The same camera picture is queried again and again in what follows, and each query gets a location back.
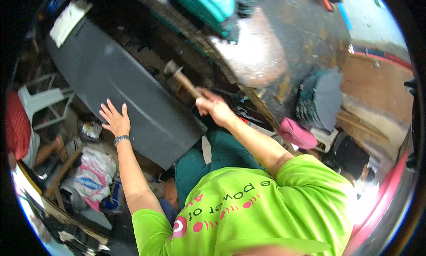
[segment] dark green pants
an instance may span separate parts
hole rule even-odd
[[[201,140],[176,163],[175,183],[181,208],[184,207],[189,192],[211,171],[226,167],[260,169],[247,149],[225,129],[209,130],[206,137],[211,145],[211,163],[206,164],[204,161]]]

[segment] black panel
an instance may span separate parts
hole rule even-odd
[[[127,104],[132,146],[164,169],[203,135],[189,109],[178,103],[123,47],[84,17],[60,49],[46,46],[71,88],[94,115],[111,99]]]

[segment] red shirt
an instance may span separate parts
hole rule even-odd
[[[13,152],[16,160],[25,157],[31,138],[31,124],[24,106],[16,91],[12,90],[6,105],[6,140],[8,152]]]

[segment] pink towel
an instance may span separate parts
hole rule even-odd
[[[296,121],[285,117],[282,122],[278,134],[301,149],[309,150],[317,146],[318,142],[315,136],[300,126]]]

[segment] paper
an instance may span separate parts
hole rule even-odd
[[[72,0],[62,11],[50,30],[50,37],[58,48],[61,48],[68,35],[91,8],[92,4],[84,0]]]

